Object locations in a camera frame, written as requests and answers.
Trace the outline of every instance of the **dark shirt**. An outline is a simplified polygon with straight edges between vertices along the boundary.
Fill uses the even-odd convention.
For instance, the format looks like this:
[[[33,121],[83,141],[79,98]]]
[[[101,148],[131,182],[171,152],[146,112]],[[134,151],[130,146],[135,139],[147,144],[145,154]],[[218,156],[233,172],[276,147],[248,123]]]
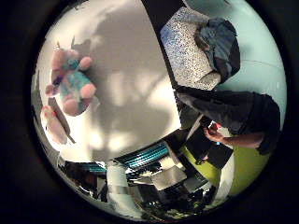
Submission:
[[[271,96],[253,93],[252,109],[244,133],[263,132],[264,137],[257,150],[261,155],[276,148],[280,136],[280,112]]]

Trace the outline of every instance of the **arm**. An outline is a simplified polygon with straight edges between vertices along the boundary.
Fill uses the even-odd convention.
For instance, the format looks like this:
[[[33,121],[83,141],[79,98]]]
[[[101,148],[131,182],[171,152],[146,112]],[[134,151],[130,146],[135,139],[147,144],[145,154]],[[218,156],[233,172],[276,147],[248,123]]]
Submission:
[[[234,137],[223,137],[224,145],[258,148],[263,141],[263,133],[248,133]]]
[[[264,133],[247,133],[233,137],[223,137],[213,129],[205,129],[206,137],[214,142],[220,142],[224,145],[258,148],[263,141]]]

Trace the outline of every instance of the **toy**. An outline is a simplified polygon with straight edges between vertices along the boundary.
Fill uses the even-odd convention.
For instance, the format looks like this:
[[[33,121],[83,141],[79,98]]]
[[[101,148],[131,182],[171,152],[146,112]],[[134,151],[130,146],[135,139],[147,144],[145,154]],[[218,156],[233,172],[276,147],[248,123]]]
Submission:
[[[65,145],[67,143],[67,135],[51,106],[45,105],[42,107],[40,118],[52,140],[57,144]]]
[[[60,93],[63,111],[69,116],[83,113],[91,102],[96,88],[80,71],[87,70],[92,58],[83,57],[73,49],[57,48],[51,62],[51,84],[46,88],[49,97]]]

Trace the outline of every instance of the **pink stuffed toy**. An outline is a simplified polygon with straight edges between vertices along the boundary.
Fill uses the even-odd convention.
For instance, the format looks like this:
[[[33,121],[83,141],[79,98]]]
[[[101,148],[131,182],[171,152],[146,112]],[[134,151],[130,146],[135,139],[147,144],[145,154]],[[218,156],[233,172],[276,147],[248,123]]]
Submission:
[[[46,130],[50,134],[52,140],[57,144],[65,145],[67,143],[67,135],[52,107],[49,105],[43,106],[40,112],[40,117],[41,121],[46,125]]]
[[[51,85],[46,88],[49,97],[60,93],[63,111],[70,116],[83,113],[90,104],[96,88],[80,71],[91,66],[92,58],[81,60],[73,49],[56,49],[51,64]]]

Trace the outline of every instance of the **hand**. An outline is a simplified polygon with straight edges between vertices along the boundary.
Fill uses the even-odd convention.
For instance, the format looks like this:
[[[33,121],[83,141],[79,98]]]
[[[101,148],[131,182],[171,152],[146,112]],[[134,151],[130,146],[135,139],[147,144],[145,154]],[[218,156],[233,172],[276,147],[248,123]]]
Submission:
[[[217,132],[215,129],[208,129],[208,128],[204,128],[205,131],[205,136],[213,142],[222,142],[223,141],[223,135],[219,132]]]

